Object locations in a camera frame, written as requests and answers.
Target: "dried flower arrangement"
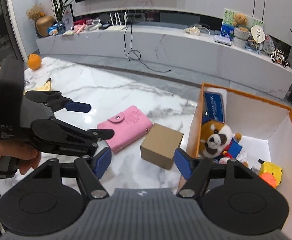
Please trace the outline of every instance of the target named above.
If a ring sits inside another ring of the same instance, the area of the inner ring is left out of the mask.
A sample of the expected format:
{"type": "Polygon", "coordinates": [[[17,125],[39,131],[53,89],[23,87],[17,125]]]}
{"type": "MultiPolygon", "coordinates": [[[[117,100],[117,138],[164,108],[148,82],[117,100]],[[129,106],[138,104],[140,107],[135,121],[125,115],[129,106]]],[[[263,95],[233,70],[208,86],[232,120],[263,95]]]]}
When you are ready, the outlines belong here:
{"type": "Polygon", "coordinates": [[[29,20],[33,20],[34,22],[38,21],[39,18],[45,16],[43,12],[43,7],[41,4],[33,5],[27,12],[26,16],[29,20]]]}

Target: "ridged gray surface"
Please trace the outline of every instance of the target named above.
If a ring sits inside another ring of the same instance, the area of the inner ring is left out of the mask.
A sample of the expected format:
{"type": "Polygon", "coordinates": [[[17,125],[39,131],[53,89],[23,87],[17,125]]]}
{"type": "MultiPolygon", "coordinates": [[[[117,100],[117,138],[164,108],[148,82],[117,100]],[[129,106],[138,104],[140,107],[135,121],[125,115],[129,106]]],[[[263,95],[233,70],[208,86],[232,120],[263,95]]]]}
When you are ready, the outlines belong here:
{"type": "Polygon", "coordinates": [[[245,48],[246,40],[241,40],[240,38],[234,37],[233,45],[239,48],[245,48]]]}
{"type": "Polygon", "coordinates": [[[250,32],[242,31],[241,29],[235,27],[234,28],[234,36],[240,38],[241,40],[247,40],[250,36],[250,32]]]}
{"type": "Polygon", "coordinates": [[[194,200],[178,198],[169,188],[116,189],[108,199],[91,201],[81,218],[63,231],[33,238],[7,233],[0,239],[288,240],[279,230],[255,237],[229,233],[211,223],[194,200]]]}

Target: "teddy bear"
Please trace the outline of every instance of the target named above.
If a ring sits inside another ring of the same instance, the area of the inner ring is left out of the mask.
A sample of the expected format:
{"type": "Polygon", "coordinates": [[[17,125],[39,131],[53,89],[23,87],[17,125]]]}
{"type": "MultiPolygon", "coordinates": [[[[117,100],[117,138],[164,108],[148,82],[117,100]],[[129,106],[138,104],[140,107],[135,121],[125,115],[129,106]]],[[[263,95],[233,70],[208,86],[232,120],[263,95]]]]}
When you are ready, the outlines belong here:
{"type": "Polygon", "coordinates": [[[240,133],[233,137],[228,125],[209,120],[201,127],[199,153],[220,164],[226,164],[230,158],[235,158],[248,167],[247,154],[238,144],[241,138],[240,133]]]}
{"type": "Polygon", "coordinates": [[[242,13],[236,13],[234,16],[234,21],[232,22],[232,25],[235,27],[238,27],[240,30],[248,32],[248,29],[246,28],[247,25],[247,17],[246,15],[242,13]]]}

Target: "pink wallet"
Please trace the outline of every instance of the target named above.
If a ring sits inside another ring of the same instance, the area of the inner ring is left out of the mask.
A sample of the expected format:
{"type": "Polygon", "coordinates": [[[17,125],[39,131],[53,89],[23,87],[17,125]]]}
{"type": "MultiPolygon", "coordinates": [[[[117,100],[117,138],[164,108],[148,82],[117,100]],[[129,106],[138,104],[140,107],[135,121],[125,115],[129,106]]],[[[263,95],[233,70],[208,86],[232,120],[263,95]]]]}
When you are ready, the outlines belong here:
{"type": "Polygon", "coordinates": [[[106,140],[113,153],[117,153],[148,133],[153,123],[136,106],[97,125],[98,129],[113,129],[115,135],[106,140]]]}

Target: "brown box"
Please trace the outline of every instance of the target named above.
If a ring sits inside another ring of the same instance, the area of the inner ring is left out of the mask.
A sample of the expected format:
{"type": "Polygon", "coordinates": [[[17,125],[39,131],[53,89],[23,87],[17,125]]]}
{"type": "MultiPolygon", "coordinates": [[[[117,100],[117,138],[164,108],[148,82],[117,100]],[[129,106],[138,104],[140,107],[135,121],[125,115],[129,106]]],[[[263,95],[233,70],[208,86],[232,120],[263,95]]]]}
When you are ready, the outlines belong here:
{"type": "Polygon", "coordinates": [[[141,145],[142,159],[169,170],[175,149],[181,145],[183,134],[155,123],[141,145]]]}

